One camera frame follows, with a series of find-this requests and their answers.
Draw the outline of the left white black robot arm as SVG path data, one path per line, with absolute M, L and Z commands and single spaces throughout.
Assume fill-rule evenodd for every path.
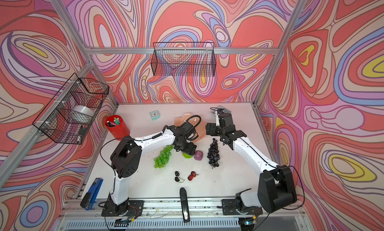
M 178 152 L 193 156 L 197 146 L 193 143 L 199 135 L 197 125 L 185 121 L 181 126 L 164 126 L 163 130 L 143 138 L 122 138 L 111 154 L 111 167 L 115 172 L 114 186 L 110 191 L 102 216 L 123 216 L 129 210 L 128 189 L 130 176 L 139 167 L 142 154 L 158 148 L 173 146 Z

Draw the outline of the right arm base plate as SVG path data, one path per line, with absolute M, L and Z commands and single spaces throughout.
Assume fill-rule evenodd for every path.
M 246 207 L 239 199 L 236 198 L 222 199 L 221 205 L 217 206 L 217 208 L 221 209 L 225 216 L 253 215 L 258 217 L 263 214 L 263 209 L 261 207 Z

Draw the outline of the green grape bunch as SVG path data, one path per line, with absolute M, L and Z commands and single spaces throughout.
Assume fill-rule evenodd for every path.
M 160 152 L 160 154 L 154 159 L 155 169 L 162 169 L 169 163 L 173 149 L 174 149 L 173 145 L 168 145 Z

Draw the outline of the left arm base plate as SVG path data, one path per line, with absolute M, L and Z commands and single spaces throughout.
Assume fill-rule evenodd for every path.
M 128 217 L 137 218 L 143 213 L 144 200 L 127 200 L 116 205 L 112 200 L 104 203 L 102 217 Z

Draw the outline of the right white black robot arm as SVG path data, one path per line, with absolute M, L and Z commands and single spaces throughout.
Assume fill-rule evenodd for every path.
M 206 134 L 218 137 L 223 145 L 240 155 L 259 175 L 258 188 L 236 194 L 236 209 L 240 212 L 249 207 L 261 207 L 271 214 L 297 202 L 293 172 L 288 166 L 280 166 L 258 150 L 247 137 L 237 130 L 232 114 L 222 108 L 212 107 L 216 122 L 206 124 Z

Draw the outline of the dark purple grape bunch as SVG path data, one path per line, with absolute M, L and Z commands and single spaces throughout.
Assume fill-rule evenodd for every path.
M 208 149 L 207 158 L 212 169 L 219 167 L 220 154 L 218 149 L 218 140 L 215 138 L 212 139 L 212 143 Z

